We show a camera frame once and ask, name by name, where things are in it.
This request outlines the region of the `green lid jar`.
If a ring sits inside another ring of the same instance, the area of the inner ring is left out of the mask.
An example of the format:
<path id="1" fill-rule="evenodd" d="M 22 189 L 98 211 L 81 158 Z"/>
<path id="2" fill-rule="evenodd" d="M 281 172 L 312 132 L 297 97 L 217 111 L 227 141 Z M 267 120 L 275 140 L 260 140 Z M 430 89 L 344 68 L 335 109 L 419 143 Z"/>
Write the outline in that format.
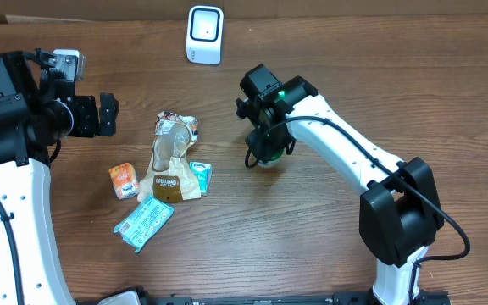
<path id="1" fill-rule="evenodd" d="M 275 156 L 268 162 L 258 161 L 258 166 L 263 168 L 272 168 L 280 162 L 281 156 Z"/>

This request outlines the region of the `orange Kleenex tissue pack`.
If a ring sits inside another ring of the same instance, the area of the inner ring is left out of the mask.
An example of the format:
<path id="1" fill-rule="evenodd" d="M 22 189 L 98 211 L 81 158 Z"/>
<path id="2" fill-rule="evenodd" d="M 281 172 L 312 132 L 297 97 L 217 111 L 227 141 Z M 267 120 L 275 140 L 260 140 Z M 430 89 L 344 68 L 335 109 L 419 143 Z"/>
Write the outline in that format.
<path id="1" fill-rule="evenodd" d="M 108 172 L 118 199 L 127 199 L 138 195 L 139 183 L 136 171 L 130 163 L 114 166 Z"/>

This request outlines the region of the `teal Kleenex tissue pack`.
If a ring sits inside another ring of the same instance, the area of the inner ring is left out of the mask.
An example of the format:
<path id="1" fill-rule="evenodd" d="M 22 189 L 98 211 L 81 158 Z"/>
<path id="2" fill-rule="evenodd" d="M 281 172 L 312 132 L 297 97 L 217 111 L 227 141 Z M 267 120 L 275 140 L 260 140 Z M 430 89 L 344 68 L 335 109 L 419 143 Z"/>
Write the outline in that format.
<path id="1" fill-rule="evenodd" d="M 207 196 L 213 170 L 212 164 L 191 161 L 189 165 L 192 173 L 197 177 L 201 194 Z"/>

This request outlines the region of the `beige Pantree bread bag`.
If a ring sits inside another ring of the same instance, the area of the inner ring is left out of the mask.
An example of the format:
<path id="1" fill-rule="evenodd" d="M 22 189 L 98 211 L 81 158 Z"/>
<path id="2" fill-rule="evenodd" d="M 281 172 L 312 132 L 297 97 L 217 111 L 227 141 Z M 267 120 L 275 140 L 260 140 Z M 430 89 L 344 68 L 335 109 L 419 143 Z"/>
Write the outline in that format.
<path id="1" fill-rule="evenodd" d="M 158 114 L 147 173 L 139 182 L 139 202 L 147 196 L 164 203 L 178 203 L 202 196 L 198 178 L 186 159 L 188 149 L 197 138 L 198 122 L 193 116 L 169 111 Z"/>

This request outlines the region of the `teal wet wipes pack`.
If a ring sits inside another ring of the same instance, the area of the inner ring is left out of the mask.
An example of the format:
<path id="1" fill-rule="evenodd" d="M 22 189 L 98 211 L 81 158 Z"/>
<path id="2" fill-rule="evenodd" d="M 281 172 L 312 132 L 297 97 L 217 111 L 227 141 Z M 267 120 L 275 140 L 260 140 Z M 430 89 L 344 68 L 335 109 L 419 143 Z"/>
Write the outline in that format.
<path id="1" fill-rule="evenodd" d="M 137 208 L 113 230 L 122 240 L 139 253 L 154 237 L 174 213 L 174 208 L 148 195 Z"/>

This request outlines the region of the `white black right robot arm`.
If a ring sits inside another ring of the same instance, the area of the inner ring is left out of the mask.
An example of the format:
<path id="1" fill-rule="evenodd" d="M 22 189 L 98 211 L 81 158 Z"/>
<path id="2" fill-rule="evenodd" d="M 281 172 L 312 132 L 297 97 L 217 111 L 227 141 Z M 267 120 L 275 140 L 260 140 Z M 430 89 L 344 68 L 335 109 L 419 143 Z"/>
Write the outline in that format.
<path id="1" fill-rule="evenodd" d="M 376 258 L 368 291 L 336 292 L 334 304 L 448 304 L 445 292 L 419 288 L 418 263 L 444 225 L 431 168 L 405 162 L 345 122 L 301 76 L 279 81 L 264 65 L 245 73 L 236 114 L 254 127 L 248 168 L 291 154 L 297 141 L 318 153 L 359 196 L 359 234 Z"/>

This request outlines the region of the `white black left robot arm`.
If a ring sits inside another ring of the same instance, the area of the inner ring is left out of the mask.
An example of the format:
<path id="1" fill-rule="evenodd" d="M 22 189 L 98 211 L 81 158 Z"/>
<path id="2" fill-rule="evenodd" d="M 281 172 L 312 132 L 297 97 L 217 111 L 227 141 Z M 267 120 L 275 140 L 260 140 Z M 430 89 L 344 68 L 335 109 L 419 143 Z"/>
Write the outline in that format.
<path id="1" fill-rule="evenodd" d="M 61 141 L 115 132 L 119 103 L 75 92 L 76 50 L 0 53 L 0 303 L 71 304 L 55 240 L 50 169 Z"/>

